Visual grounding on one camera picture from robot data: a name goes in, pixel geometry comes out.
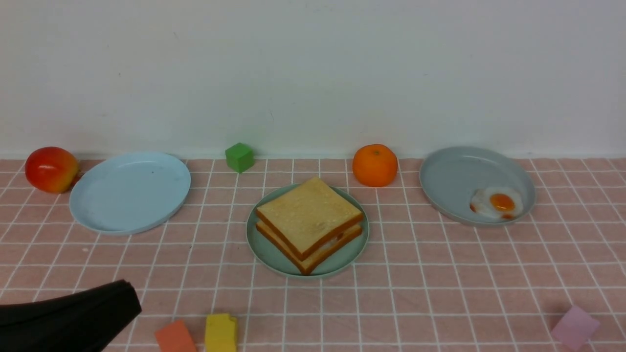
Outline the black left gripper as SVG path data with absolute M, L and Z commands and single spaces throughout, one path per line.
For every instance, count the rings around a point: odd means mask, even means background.
M 140 313 L 120 279 L 59 298 L 0 308 L 3 352 L 102 352 Z

